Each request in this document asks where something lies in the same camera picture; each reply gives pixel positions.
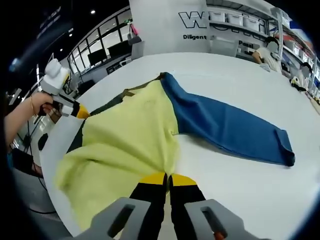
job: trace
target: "bracelet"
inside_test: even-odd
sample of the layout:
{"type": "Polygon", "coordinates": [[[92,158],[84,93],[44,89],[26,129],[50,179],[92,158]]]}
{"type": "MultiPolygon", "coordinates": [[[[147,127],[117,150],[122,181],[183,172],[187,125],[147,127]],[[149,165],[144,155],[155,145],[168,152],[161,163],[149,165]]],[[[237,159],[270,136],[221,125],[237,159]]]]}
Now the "bracelet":
{"type": "Polygon", "coordinates": [[[34,104],[32,103],[32,96],[30,96],[30,104],[31,104],[31,109],[32,109],[33,115],[36,115],[35,109],[34,109],[34,104]]]}

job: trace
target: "ceiling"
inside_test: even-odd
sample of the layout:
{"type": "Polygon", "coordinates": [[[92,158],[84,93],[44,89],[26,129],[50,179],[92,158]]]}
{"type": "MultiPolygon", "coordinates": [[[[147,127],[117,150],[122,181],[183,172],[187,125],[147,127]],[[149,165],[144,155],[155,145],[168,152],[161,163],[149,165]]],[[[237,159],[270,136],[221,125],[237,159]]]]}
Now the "ceiling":
{"type": "MultiPolygon", "coordinates": [[[[43,0],[37,2],[31,0],[19,2],[19,7],[16,5],[17,2],[9,1],[8,6],[6,5],[6,12],[9,14],[2,16],[2,23],[6,23],[2,28],[2,35],[6,36],[3,45],[6,50],[2,50],[2,52],[5,52],[4,59],[7,70],[13,59],[20,58],[36,40],[40,33],[40,25],[60,6],[63,20],[72,22],[72,36],[66,32],[49,44],[50,47],[46,51],[38,53],[41,55],[38,60],[40,64],[46,64],[51,53],[54,53],[58,60],[64,59],[93,27],[114,12],[128,6],[129,0],[117,0],[112,4],[101,0],[43,0]]],[[[16,81],[9,77],[6,87],[9,89],[29,88],[30,84],[34,82],[34,76],[24,76],[23,78],[24,80],[16,81]]]]}

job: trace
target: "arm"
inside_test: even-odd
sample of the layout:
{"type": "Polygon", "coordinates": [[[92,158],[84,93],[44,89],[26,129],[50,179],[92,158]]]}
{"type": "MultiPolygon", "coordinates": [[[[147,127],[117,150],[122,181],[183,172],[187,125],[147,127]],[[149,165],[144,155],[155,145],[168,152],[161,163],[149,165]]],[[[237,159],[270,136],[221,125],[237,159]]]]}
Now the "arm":
{"type": "Polygon", "coordinates": [[[262,64],[262,63],[263,63],[263,62],[261,61],[260,54],[259,54],[257,51],[254,51],[254,53],[252,53],[252,57],[253,57],[254,61],[255,61],[257,64],[262,64]]]}
{"type": "Polygon", "coordinates": [[[4,134],[7,148],[15,139],[15,136],[19,129],[22,128],[22,126],[34,114],[39,113],[41,106],[43,107],[43,110],[46,114],[51,111],[52,106],[45,103],[52,104],[52,97],[42,92],[35,93],[34,95],[32,95],[32,102],[30,97],[26,98],[4,118],[4,134]]]}

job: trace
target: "white table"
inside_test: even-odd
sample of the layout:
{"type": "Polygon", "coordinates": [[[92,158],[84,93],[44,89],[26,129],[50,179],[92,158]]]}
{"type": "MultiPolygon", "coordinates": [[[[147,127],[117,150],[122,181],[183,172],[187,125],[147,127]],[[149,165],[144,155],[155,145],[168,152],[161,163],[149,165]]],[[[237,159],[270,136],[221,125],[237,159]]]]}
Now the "white table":
{"type": "MultiPolygon", "coordinates": [[[[144,56],[118,69],[79,102],[93,111],[160,72],[172,73],[187,92],[241,108],[287,131],[296,155],[291,168],[221,154],[201,140],[180,135],[176,173],[194,179],[207,199],[214,198],[240,216],[250,233],[288,239],[308,216],[320,189],[320,116],[309,99],[284,76],[249,61],[209,53],[166,53],[144,56]]],[[[81,231],[53,179],[81,123],[62,117],[40,153],[49,196],[73,236],[81,231]]]]}

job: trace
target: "desk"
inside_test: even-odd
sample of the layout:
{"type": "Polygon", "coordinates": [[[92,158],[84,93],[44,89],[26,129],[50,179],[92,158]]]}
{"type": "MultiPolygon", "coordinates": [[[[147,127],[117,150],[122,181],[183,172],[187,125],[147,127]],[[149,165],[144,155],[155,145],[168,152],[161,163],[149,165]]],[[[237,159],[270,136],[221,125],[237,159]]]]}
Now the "desk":
{"type": "MultiPolygon", "coordinates": [[[[296,155],[292,168],[221,154],[201,140],[179,135],[176,173],[194,179],[207,199],[216,199],[240,216],[257,237],[288,239],[308,216],[320,188],[320,116],[309,99],[284,76],[249,61],[209,53],[165,53],[134,60],[78,101],[93,111],[160,72],[172,73],[187,92],[241,108],[287,131],[296,155]]],[[[81,231],[53,179],[81,123],[62,117],[40,153],[49,196],[74,236],[81,231]]]]}

